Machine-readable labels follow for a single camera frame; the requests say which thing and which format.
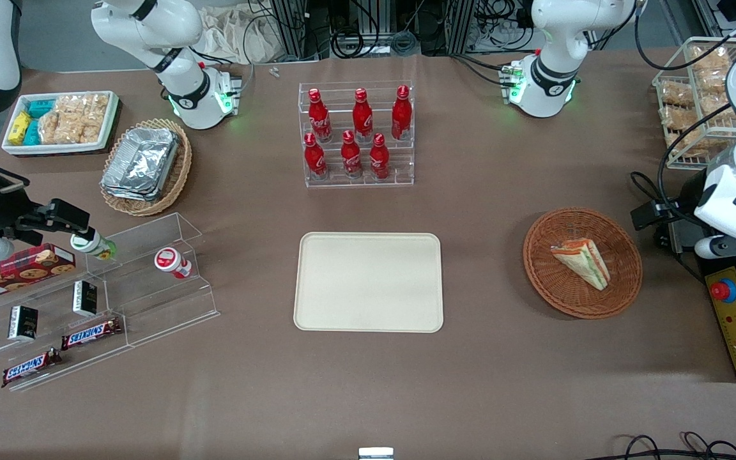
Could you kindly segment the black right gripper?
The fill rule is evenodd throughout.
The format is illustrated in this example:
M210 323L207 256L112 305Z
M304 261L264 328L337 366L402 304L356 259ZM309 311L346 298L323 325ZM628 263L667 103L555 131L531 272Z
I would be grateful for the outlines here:
M21 217L34 211L35 228L44 232L87 233L90 230L90 214L61 199L52 199L49 204L39 206L29 200L21 187L0 175L0 238L17 240L32 247L43 243L43 235L35 230L17 228Z

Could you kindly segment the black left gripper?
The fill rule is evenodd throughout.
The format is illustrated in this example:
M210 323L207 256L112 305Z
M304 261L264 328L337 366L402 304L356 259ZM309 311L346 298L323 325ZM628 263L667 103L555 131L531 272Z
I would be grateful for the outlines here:
M698 226L705 225L701 219L694 215L694 210L703 197L705 181L706 175L694 174L683 183L677 195L666 193L672 206L676 207L678 211L689 217L689 220ZM630 216L634 230L639 232L647 227L658 225L660 222L669 221L671 212L669 207L662 201L649 200L631 210Z

